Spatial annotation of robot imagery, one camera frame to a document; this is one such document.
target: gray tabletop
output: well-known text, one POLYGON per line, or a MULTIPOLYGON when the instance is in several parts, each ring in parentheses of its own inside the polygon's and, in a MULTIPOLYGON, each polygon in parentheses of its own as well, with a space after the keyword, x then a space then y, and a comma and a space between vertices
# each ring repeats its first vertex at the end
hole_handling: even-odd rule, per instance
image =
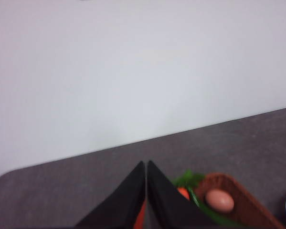
MULTIPOLYGON (((283 109, 9 172, 0 177, 0 229, 73 226, 149 159, 168 177, 230 174, 286 225, 283 109)), ((145 228, 158 227, 148 208, 145 228)))

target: brown basket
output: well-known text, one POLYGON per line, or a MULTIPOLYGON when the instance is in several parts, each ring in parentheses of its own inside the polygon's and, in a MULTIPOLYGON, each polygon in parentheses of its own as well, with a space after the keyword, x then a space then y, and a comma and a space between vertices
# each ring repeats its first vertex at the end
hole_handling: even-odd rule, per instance
POLYGON ((240 183, 233 177, 223 173, 210 173, 194 188, 197 197, 204 201, 206 192, 220 188, 231 194, 235 206, 226 217, 249 227, 286 229, 264 206, 262 206, 240 183))

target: egg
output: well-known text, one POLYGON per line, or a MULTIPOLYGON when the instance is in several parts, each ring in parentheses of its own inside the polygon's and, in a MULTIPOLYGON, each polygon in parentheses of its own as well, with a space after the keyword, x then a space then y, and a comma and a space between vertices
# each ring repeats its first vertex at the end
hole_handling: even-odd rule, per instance
POLYGON ((229 213, 234 208, 234 200, 229 193, 221 189, 211 189, 205 195, 207 204, 215 211, 229 213))

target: white wall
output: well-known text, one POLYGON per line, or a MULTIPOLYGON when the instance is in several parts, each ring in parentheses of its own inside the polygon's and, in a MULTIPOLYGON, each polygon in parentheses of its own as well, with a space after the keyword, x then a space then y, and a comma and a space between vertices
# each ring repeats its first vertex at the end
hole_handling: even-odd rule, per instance
POLYGON ((0 0, 0 175, 283 107, 286 0, 0 0))

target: orange carrot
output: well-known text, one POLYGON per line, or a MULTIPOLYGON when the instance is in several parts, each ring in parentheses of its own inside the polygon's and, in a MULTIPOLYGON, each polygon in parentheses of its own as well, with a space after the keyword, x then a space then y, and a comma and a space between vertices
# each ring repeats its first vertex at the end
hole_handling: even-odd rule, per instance
POLYGON ((186 188, 184 187, 179 187, 178 191, 188 200, 190 200, 190 195, 188 193, 188 191, 186 190, 186 188))
POLYGON ((143 222, 144 222, 144 215, 145 215, 145 208, 146 208, 146 200, 144 200, 141 210, 137 216, 137 220, 133 226, 133 229, 143 229, 143 222))

